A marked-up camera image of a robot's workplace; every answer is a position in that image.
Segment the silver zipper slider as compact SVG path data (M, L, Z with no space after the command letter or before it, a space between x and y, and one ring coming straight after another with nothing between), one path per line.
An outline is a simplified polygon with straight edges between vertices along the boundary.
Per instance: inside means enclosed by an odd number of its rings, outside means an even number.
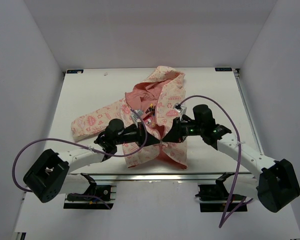
M168 146L168 143L167 142L163 142L162 140L160 141L160 146L162 148L166 148Z

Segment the pink and cream printed jacket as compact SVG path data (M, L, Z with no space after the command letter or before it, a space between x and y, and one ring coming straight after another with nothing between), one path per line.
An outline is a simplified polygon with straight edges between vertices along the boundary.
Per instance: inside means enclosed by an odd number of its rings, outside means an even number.
M180 103L186 95L183 87L185 73L172 67L158 66L144 81L136 84L131 92L122 99L103 106L91 113L77 117L71 123L72 137L75 142L96 136L105 130L112 119L120 119L126 127L130 126L131 109L142 110L142 119L147 131L162 141L172 128L173 120L179 116L174 105ZM136 143L122 146L127 167L132 168L156 158L175 164L181 169L187 168L187 143L167 143L143 147L136 154Z

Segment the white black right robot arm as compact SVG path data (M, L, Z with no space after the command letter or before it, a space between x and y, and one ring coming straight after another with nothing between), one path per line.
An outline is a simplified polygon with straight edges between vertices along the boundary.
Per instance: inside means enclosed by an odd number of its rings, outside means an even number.
M176 104L179 114L164 142L180 144L189 136L200 136L215 150L231 157L246 168L252 178L224 173L216 179L214 192L217 198L228 199L233 194L256 199L270 212L276 213L300 196L300 186L291 162L275 160L262 155L240 142L232 131L217 124L206 104L193 107L194 119L185 115L186 107Z

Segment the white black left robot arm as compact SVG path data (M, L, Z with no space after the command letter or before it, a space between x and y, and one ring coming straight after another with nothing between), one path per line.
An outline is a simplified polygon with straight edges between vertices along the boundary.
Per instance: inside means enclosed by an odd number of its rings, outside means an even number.
M124 127L123 121L116 118L94 141L102 148L101 152L88 147L64 153L47 149L30 167L23 181L42 203L51 201L58 194L89 200L96 197L95 180L86 173L72 175L73 171L108 160L117 153L118 145L136 143L138 148L143 148L159 142L141 122Z

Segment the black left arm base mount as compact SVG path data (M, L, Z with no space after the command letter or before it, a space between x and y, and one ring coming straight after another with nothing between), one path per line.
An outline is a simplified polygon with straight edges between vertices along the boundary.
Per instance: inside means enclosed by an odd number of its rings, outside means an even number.
M68 194L63 208L69 210L111 210L116 199L116 185L96 185L80 196Z

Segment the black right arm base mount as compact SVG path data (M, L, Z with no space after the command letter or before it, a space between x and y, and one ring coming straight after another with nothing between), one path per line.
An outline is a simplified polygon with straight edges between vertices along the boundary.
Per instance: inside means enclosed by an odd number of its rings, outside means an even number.
M228 196L222 196L215 184L199 184L195 199L199 202L201 213L222 213L226 207ZM243 196L234 194L230 201L227 213L232 211L243 200ZM247 205L242 204L236 212L247 212Z

